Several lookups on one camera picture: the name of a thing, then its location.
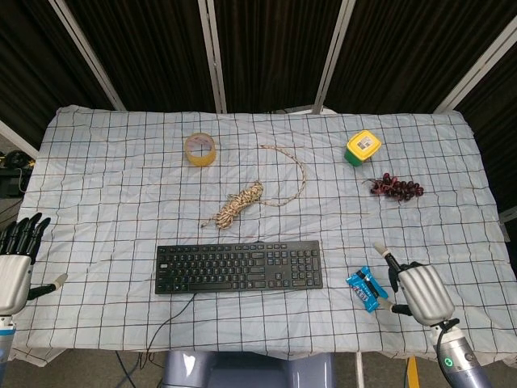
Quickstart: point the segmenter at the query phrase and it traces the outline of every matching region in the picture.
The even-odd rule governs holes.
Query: black curtain
[[[196,1],[67,4],[128,110],[215,111]]]
[[[325,105],[433,112],[515,15],[515,0],[358,0]]]
[[[112,108],[46,1],[2,0],[0,119],[37,149],[59,107]]]
[[[341,0],[216,0],[229,112],[314,103]]]
[[[456,110],[474,131],[499,210],[517,206],[517,45]]]

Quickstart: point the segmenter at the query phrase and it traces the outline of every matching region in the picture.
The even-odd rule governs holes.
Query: robotic arm
[[[63,274],[50,285],[30,289],[41,237],[50,223],[50,218],[45,218],[38,225],[40,219],[41,213],[37,213],[31,219],[12,222],[0,233],[0,386],[16,332],[12,315],[20,312],[27,300],[59,289],[67,278]]]
[[[379,298],[380,304],[394,313],[412,315],[418,323],[431,329],[439,368],[452,388],[492,387],[467,339],[455,326],[460,320],[451,319],[454,304],[438,272],[430,265],[417,262],[399,264],[386,247],[378,243],[374,247],[389,265],[393,291],[398,291],[400,283],[408,303],[394,305]]]

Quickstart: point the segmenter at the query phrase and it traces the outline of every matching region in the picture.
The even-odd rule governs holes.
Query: yellow container
[[[354,135],[347,143],[345,159],[352,166],[360,166],[380,148],[380,140],[366,129]]]

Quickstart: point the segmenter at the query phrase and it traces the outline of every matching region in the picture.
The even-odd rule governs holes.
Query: table
[[[352,167],[344,145],[369,129],[383,145]],[[217,159],[192,166],[183,142],[214,137]],[[284,207],[252,205],[228,230],[200,224],[256,179],[264,199],[301,184],[296,164],[258,145],[286,147],[307,170],[301,197]],[[369,192],[385,171],[419,182],[418,200]],[[367,264],[390,298],[384,242],[401,263],[435,265],[455,316],[486,364],[517,355],[517,284],[479,150],[457,112],[443,115],[215,115],[60,109],[49,124],[19,217],[52,218],[33,284],[69,279],[15,317],[12,357],[44,365],[67,348],[143,351],[189,296],[158,296],[158,245],[321,242],[325,287],[297,292],[203,293],[162,328],[152,351],[390,352],[434,357],[412,318],[369,314],[345,279]]]

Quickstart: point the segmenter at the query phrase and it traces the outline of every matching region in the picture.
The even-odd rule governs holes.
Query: blue wrapper
[[[355,294],[364,303],[364,308],[368,313],[379,307],[377,297],[387,298],[388,294],[377,283],[368,266],[362,267],[347,279],[347,283],[355,291]]]

